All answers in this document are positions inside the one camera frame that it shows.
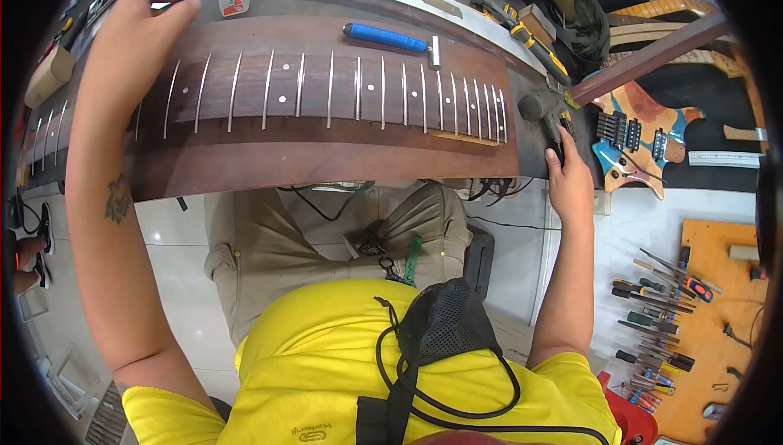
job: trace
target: wooden block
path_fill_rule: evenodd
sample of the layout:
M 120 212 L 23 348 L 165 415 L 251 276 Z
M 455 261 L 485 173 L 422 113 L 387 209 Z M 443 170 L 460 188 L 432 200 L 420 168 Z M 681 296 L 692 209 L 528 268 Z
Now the wooden block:
M 557 32 L 554 25 L 543 16 L 541 9 L 535 4 L 528 5 L 519 10 L 518 19 L 522 21 L 525 27 L 533 33 L 536 39 L 539 39 L 544 46 L 549 46 L 557 38 Z

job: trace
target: yellow t-shirt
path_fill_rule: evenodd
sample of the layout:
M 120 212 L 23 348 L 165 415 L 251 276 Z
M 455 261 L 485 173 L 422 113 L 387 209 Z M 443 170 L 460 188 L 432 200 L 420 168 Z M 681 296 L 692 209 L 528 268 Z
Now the yellow t-shirt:
M 148 387 L 125 391 L 122 403 L 141 445 L 186 443 L 274 443 L 319 445 L 356 442 L 358 396 L 386 399 L 388 389 L 375 361 L 378 335 L 388 328 L 391 302 L 402 320 L 416 289 L 382 280 L 314 283 L 272 303 L 237 350 L 240 390 L 226 424 L 205 406 L 173 392 Z M 386 372 L 396 380 L 400 356 L 394 333 L 382 347 Z M 532 371 L 509 362 L 522 398 L 508 413 L 464 420 L 414 398 L 414 406 L 446 421 L 473 425 L 580 426 L 618 445 L 621 432 L 587 360 L 561 353 Z M 431 363 L 419 371 L 417 387 L 462 411 L 489 412 L 513 397 L 508 375 L 489 350 Z M 405 443 L 443 431 L 411 415 Z M 492 433 L 520 443 L 585 443 L 595 437 L 563 432 Z

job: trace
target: hand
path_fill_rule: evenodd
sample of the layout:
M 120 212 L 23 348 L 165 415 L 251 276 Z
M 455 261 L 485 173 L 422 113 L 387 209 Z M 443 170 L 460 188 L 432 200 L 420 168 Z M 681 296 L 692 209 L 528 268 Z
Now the hand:
M 150 8 L 154 2 L 174 1 L 117 0 L 84 66 L 76 124 L 99 132 L 128 126 L 176 40 L 201 11 L 199 0 L 183 0 L 162 13 Z
M 593 224 L 593 175 L 587 167 L 571 134 L 560 125 L 565 165 L 560 166 L 554 150 L 544 151 L 549 166 L 549 198 L 563 226 Z

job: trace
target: khaki pants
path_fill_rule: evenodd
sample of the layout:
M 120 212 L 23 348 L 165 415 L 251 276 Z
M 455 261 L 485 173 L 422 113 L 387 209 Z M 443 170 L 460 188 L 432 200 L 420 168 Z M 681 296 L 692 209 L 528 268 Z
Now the khaki pants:
M 206 195 L 210 252 L 204 272 L 215 282 L 235 346 L 281 295 L 308 283 L 385 278 L 375 257 L 329 261 L 305 240 L 277 191 L 244 190 Z M 415 235 L 423 238 L 414 282 L 421 290 L 462 276 L 471 242 L 462 201 L 454 190 L 429 183 L 395 209 L 378 229 L 396 273 L 402 274 Z

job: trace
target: guitar bridge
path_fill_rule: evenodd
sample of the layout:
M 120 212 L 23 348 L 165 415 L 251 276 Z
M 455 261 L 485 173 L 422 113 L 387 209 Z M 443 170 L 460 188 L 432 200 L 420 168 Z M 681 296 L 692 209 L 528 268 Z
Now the guitar bridge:
M 598 137 L 609 141 L 615 149 L 626 146 L 627 129 L 628 119 L 622 112 L 615 111 L 612 115 L 598 112 Z
M 609 141 L 615 149 L 628 148 L 633 153 L 639 151 L 641 123 L 636 118 L 629 121 L 622 112 L 598 112 L 598 137 Z

